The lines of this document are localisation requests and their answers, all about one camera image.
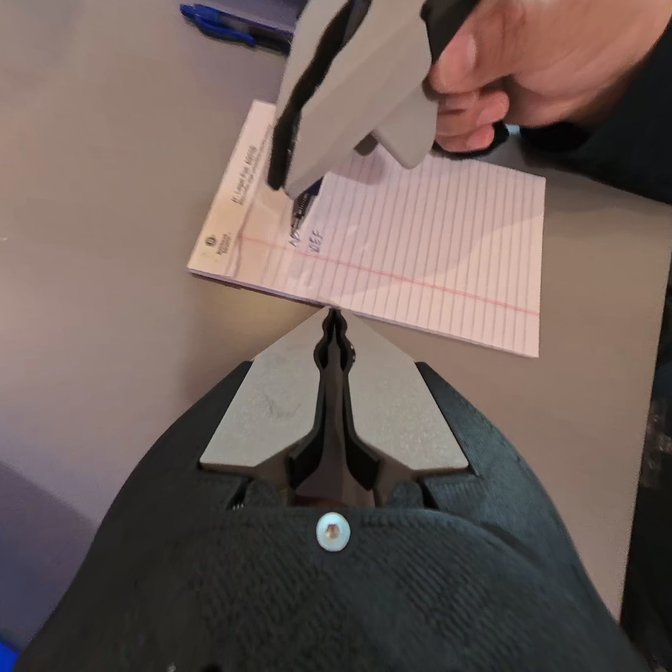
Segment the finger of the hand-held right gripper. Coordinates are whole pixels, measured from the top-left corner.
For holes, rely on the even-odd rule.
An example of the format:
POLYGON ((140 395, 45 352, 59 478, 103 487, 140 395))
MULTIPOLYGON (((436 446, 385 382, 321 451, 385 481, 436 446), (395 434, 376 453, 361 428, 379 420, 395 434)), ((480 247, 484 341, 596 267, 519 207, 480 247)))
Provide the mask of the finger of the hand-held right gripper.
POLYGON ((372 135, 406 169, 433 145, 438 102, 424 88, 432 65, 421 1, 371 1, 364 19, 285 128, 293 147, 282 189, 298 197, 372 135))
POLYGON ((267 170, 275 191, 288 183, 302 111, 342 48, 350 15, 350 1, 308 1, 299 16, 275 105, 267 170))

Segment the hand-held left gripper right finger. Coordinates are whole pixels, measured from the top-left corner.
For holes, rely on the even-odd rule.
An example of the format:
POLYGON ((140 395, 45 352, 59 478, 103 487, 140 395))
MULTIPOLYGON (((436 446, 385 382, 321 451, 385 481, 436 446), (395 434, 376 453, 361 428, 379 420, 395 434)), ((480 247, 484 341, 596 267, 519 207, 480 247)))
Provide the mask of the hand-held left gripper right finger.
POLYGON ((341 350, 348 469, 366 491, 450 475, 469 463, 435 397, 408 354, 363 320, 335 311, 341 350))

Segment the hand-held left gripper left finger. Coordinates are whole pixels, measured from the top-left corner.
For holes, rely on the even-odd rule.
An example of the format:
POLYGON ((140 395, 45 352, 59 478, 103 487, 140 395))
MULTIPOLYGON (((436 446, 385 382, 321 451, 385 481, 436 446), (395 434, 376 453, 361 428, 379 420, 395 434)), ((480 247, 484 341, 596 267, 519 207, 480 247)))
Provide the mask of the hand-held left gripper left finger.
POLYGON ((316 471, 336 318, 323 308, 253 359, 199 459, 203 469, 281 489, 296 489, 316 471))

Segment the blue clear-barrel gel pen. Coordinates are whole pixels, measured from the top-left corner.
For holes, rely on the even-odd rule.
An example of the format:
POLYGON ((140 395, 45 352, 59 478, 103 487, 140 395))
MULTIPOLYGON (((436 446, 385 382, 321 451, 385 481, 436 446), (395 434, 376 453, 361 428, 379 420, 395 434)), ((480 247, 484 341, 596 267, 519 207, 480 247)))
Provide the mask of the blue clear-barrel gel pen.
POLYGON ((316 181, 294 200, 290 220, 290 239, 298 239, 302 224, 320 192, 322 183, 323 179, 316 181))

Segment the white lined legal pad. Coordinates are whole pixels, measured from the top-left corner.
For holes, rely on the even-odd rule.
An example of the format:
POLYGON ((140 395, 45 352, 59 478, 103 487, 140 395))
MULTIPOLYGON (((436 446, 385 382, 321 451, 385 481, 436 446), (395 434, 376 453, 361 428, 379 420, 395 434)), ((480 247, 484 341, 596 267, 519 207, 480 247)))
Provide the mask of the white lined legal pad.
POLYGON ((328 173, 300 230, 265 182, 275 105, 255 100, 188 261, 191 273, 539 357, 545 179, 382 147, 328 173))

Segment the person's right hand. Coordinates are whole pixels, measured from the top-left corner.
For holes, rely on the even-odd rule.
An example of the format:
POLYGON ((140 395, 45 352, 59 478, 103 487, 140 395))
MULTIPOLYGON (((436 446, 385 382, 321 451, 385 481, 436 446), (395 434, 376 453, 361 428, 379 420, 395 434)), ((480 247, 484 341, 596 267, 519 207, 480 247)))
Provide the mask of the person's right hand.
POLYGON ((429 74, 436 143, 484 150, 500 121, 596 126, 670 21, 670 1, 480 1, 429 74))

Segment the dark blue retractable pen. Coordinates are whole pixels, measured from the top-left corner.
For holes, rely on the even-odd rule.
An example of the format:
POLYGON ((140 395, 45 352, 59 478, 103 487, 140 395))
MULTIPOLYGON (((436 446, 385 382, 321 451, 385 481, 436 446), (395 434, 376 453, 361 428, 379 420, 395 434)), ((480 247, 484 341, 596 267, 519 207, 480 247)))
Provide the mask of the dark blue retractable pen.
POLYGON ((203 4, 180 4, 180 13, 205 36, 251 49, 263 48, 287 56, 293 33, 268 21, 223 12, 203 4))

